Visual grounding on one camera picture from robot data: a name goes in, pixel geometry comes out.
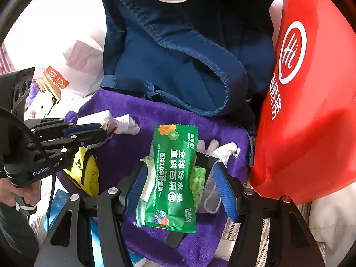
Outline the left hand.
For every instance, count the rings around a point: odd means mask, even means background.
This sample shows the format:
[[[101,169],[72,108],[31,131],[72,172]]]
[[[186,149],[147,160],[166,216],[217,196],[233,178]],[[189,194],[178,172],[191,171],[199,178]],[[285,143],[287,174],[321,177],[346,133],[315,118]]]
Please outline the left hand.
[[[27,204],[36,205],[41,199],[42,182],[37,181],[30,186],[17,188],[12,185],[9,178],[0,179],[0,201],[1,203],[14,207],[16,205],[15,195],[22,197]]]

